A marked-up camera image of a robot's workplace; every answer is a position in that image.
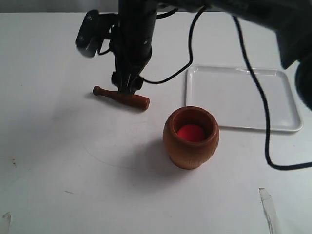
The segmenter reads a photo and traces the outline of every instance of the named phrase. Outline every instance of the red ball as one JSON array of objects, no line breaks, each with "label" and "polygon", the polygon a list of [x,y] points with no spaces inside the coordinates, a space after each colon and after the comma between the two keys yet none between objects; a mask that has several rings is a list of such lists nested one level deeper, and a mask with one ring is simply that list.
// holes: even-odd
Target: red ball
[{"label": "red ball", "polygon": [[200,126],[195,124],[188,124],[182,126],[177,132],[177,134],[182,139],[191,142],[199,142],[206,139],[205,131]]}]

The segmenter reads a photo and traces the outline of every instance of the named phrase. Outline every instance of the white plastic tray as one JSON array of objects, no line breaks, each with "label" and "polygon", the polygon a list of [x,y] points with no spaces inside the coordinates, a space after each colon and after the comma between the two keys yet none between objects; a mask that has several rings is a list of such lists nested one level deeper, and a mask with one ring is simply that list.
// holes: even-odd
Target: white plastic tray
[{"label": "white plastic tray", "polygon": [[[254,70],[269,103],[271,130],[302,128],[287,76],[278,70]],[[221,127],[265,129],[260,94],[246,68],[193,66],[186,80],[186,105],[199,106]]]}]

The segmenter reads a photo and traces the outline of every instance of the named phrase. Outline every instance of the wooden pestle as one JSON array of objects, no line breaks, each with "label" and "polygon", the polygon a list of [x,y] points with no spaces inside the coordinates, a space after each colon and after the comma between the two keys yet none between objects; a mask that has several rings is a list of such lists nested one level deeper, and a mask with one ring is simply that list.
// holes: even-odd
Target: wooden pestle
[{"label": "wooden pestle", "polygon": [[124,94],[117,93],[117,91],[109,91],[106,89],[102,89],[99,86],[95,86],[93,88],[93,94],[95,96],[101,95],[108,98],[111,98],[119,103],[122,103],[127,106],[131,106],[137,109],[141,109],[143,111],[147,110],[150,105],[150,99],[148,97],[143,97],[139,95],[131,95],[127,96]]}]

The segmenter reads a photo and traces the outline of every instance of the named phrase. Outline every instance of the white table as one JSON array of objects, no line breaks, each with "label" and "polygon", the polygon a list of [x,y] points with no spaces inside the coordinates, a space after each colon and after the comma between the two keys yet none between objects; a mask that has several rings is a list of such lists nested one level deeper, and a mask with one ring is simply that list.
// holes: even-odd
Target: white table
[{"label": "white table", "polygon": [[[115,90],[114,59],[76,51],[83,17],[0,14],[0,214],[14,216],[10,233],[266,234],[259,187],[273,197],[284,234],[311,233],[312,169],[270,168],[264,133],[221,130],[217,152],[197,170],[170,162],[162,128],[183,105],[185,74],[144,84],[137,92],[151,99],[144,113],[94,99],[95,85]],[[143,76],[160,80],[188,61],[193,17],[178,13],[156,22]],[[242,27],[252,65],[280,69],[274,33]],[[225,13],[201,16],[193,45],[194,64],[244,66]],[[295,92],[296,67],[286,73],[304,127],[272,136],[279,164],[312,160],[312,112]]]}]

